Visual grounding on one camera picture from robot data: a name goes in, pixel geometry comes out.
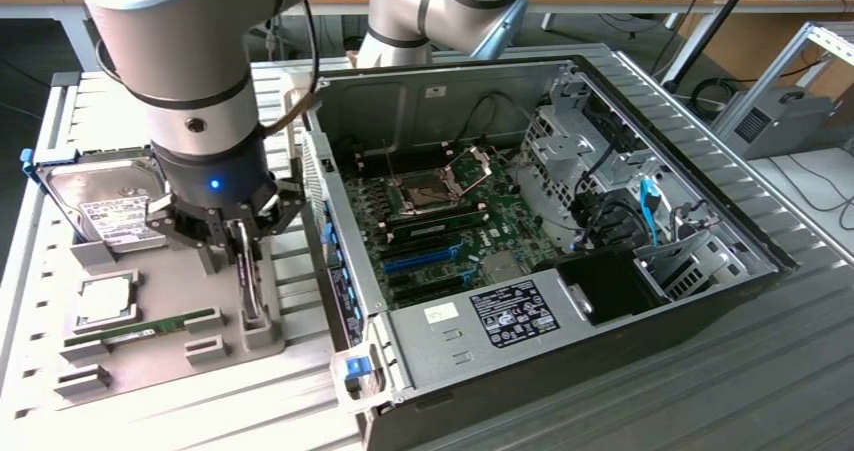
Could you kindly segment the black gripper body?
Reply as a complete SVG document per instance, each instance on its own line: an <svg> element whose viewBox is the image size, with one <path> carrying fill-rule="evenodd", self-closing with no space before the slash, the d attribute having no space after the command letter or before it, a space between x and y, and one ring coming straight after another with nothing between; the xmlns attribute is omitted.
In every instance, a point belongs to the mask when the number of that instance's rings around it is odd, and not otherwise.
<svg viewBox="0 0 854 451"><path fill-rule="evenodd" d="M257 126L235 147L214 155L185 155L155 144L155 157L171 195L201 207L235 203L238 220L243 221L243 203L262 185L274 180L263 141L263 127Z"/></svg>

